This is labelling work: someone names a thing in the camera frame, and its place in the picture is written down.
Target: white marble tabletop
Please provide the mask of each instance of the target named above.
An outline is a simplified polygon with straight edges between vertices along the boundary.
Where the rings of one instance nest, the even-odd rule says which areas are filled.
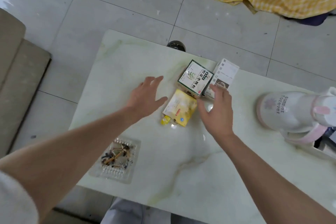
[[[121,108],[146,76],[164,75],[157,98],[170,98],[179,74],[191,59],[210,70],[217,63],[107,31],[70,128]],[[278,132],[264,129],[256,119],[258,96],[284,90],[308,92],[239,70],[230,86],[234,132],[287,180],[336,214],[336,166],[286,143]],[[185,128],[173,129],[160,124],[163,108],[123,133],[141,141],[131,184],[86,174],[78,185],[210,224],[265,223],[235,167],[206,131],[198,112]]]

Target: white sleeve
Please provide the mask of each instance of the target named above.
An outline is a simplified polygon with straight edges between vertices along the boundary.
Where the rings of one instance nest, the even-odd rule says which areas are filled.
[[[22,185],[0,171],[0,222],[37,224],[39,215],[33,199]]]

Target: forearm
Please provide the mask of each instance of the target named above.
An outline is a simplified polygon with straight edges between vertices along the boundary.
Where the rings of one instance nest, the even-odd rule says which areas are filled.
[[[131,108],[96,120],[0,159],[0,170],[33,198],[40,218],[81,179],[100,154],[138,118]]]
[[[336,223],[336,217],[288,182],[237,136],[217,140],[267,224]]]

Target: hand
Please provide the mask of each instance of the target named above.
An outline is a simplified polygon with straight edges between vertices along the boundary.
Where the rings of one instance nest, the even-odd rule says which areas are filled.
[[[134,109],[135,115],[139,120],[151,115],[167,101],[167,97],[162,97],[155,101],[156,91],[162,79],[163,76],[157,78],[146,77],[144,82],[132,90],[126,106]]]
[[[215,101],[210,112],[204,107],[204,102],[197,100],[199,114],[207,131],[219,141],[233,136],[233,110],[231,106],[232,97],[229,92],[221,87],[210,85],[215,92]]]

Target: yellow snack bag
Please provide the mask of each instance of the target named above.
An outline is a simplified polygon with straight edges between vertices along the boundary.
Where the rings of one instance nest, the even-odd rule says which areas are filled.
[[[192,114],[195,112],[196,107],[197,101],[195,98],[177,89],[164,109],[163,114],[165,115],[165,118],[168,116],[176,123],[185,127]]]

